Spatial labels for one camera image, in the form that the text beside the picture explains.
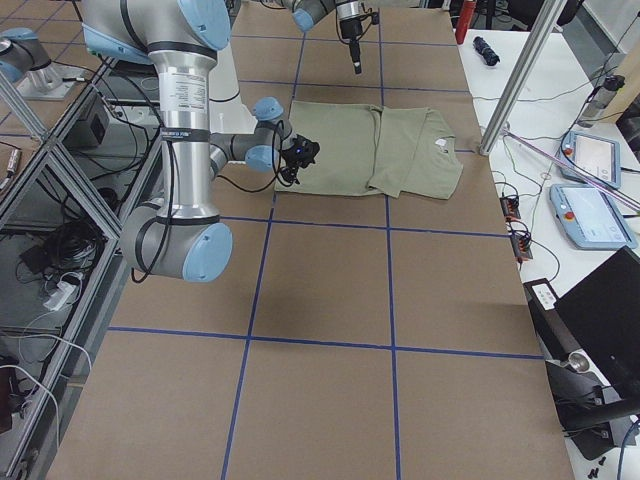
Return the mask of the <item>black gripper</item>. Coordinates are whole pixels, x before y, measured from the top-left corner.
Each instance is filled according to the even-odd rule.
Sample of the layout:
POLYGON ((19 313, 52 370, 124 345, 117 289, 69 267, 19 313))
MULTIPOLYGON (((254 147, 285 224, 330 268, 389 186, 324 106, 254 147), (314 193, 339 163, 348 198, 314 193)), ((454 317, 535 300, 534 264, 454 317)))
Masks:
POLYGON ((366 34, 367 28, 363 27, 363 22, 370 18, 369 13, 356 16, 337 16, 337 32, 341 43, 348 45, 349 55, 353 64, 354 73, 362 73, 360 40, 366 34))
POLYGON ((320 145, 303 135, 296 135, 287 148, 281 150, 285 161, 283 172, 296 173, 300 168, 305 169, 315 163, 315 157, 320 151, 320 145))

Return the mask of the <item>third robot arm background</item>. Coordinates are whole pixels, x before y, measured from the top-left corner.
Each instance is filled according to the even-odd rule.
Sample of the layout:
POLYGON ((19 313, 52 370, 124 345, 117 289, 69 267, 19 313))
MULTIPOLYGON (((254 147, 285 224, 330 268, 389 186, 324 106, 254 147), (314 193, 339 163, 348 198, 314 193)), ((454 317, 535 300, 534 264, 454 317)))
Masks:
POLYGON ((26 27, 1 32, 1 72, 12 83, 22 80, 28 72, 36 72, 52 61, 38 35, 26 27))

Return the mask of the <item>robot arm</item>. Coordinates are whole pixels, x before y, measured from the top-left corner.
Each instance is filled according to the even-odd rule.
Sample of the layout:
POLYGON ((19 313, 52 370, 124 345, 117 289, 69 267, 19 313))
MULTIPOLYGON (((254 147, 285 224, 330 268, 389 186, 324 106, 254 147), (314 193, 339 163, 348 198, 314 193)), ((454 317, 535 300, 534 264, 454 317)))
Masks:
POLYGON ((164 193, 124 222, 123 256, 144 276, 216 279, 233 250, 212 200, 216 174, 244 160, 292 185, 314 163, 319 144, 293 129, 273 97, 255 104, 252 133, 212 132, 210 74, 231 36, 223 1, 86 1, 82 26, 88 50, 151 64, 158 74, 164 193))
POLYGON ((379 24, 378 11, 366 7, 363 1, 351 0, 259 1, 259 4, 268 9, 289 11, 302 33, 310 32, 334 14, 338 40, 348 47, 354 73, 362 73, 360 42, 371 26, 379 24))

